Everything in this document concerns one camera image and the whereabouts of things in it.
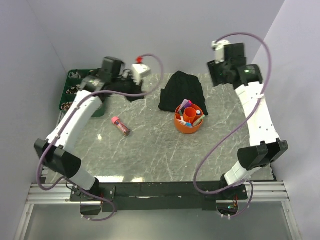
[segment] orange container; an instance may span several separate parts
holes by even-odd
[[[197,116],[197,110],[195,110],[192,105],[187,107],[183,112],[183,119],[185,122],[194,123],[195,117]]]
[[[175,110],[175,114],[174,114],[174,118],[173,118],[173,122],[174,122],[174,125],[176,127],[176,129],[178,129],[180,132],[182,132],[183,134],[193,134],[195,133],[199,128],[200,126],[202,125],[202,123],[204,122],[204,120],[202,120],[197,126],[195,127],[188,127],[188,126],[185,126],[183,125],[182,123],[178,122],[178,120],[181,120],[180,118],[180,114],[178,113],[178,109],[180,108],[180,105],[176,108]],[[199,119],[203,114],[204,112],[201,110],[200,107],[198,107],[197,105],[195,104],[192,104],[189,108],[193,108],[195,110],[195,112],[197,110],[200,110],[201,111],[201,115],[196,115],[193,119],[193,121],[196,121],[197,119]]]

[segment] green basket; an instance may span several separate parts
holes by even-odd
[[[68,102],[73,102],[76,98],[75,94],[66,94],[67,90],[75,85],[81,84],[82,80],[87,77],[90,74],[91,69],[75,69],[68,72],[68,75],[66,77],[65,85],[63,88],[63,93],[61,96],[60,104],[59,104],[59,110],[63,112],[64,114],[67,112],[67,110],[61,110],[61,105]],[[72,78],[69,77],[71,73],[78,72],[81,76],[81,78]],[[106,113],[106,102],[102,104],[102,106],[94,112],[92,117],[102,117]]]

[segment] clear bottle with red contents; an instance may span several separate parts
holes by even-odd
[[[111,122],[117,126],[117,128],[123,133],[125,136],[129,136],[131,130],[119,119],[119,117],[114,116],[111,118]]]

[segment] white wall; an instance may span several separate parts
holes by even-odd
[[[266,96],[289,150],[274,163],[305,240],[320,239],[320,1],[286,0],[265,40],[273,59]],[[266,69],[260,49],[253,61]]]
[[[99,66],[105,56],[132,64],[154,53],[167,73],[207,73],[211,41],[232,32],[264,38],[284,0],[28,0],[66,70]],[[252,61],[259,44],[247,37]],[[159,72],[156,62],[150,64]]]
[[[0,0],[0,239],[19,224],[39,161],[33,145],[54,128],[65,71],[25,0]]]

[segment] marble tabletop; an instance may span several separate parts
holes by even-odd
[[[164,88],[172,74],[165,74]],[[182,134],[174,125],[174,113],[161,111],[160,89],[132,103],[112,95],[102,117],[92,118],[79,135],[73,154],[87,171],[101,182],[178,182],[192,181],[196,165],[245,114],[231,85],[213,87],[208,74],[195,74],[200,80],[209,116],[194,134]],[[149,76],[143,90],[154,86],[158,74]],[[118,116],[130,129],[124,137],[111,123]],[[237,162],[239,148],[249,146],[248,127],[227,139],[208,158],[199,172],[199,181],[218,181]],[[49,171],[46,183],[58,174]],[[252,180],[273,180],[267,166],[252,175]]]

